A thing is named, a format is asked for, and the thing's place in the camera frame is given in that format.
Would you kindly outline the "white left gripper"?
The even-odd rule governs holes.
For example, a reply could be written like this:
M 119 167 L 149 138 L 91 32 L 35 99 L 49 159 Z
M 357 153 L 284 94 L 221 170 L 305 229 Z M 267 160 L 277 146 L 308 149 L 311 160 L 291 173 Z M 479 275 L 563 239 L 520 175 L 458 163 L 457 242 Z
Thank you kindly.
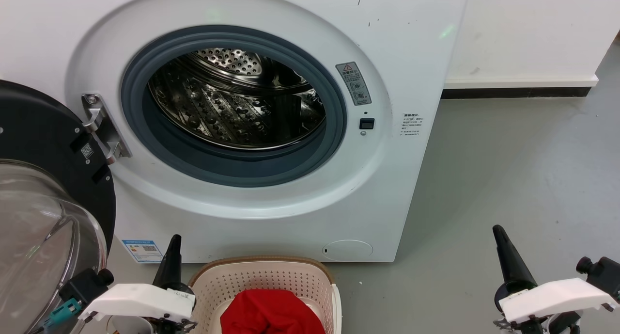
M 153 285 L 118 284 L 91 301 L 78 319 L 109 320 L 114 334 L 188 334 L 197 327 L 196 303 L 181 291 L 182 237 L 173 235 L 157 269 Z

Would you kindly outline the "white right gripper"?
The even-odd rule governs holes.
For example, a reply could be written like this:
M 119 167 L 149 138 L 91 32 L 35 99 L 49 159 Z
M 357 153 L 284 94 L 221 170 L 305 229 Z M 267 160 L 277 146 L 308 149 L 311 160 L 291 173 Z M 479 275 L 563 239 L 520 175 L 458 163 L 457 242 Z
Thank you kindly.
M 494 225 L 493 235 L 505 288 L 532 288 L 499 300 L 503 319 L 494 325 L 501 334 L 551 334 L 552 328 L 577 334 L 580 319 L 574 316 L 591 308 L 618 308 L 618 299 L 578 277 L 538 286 L 505 229 Z

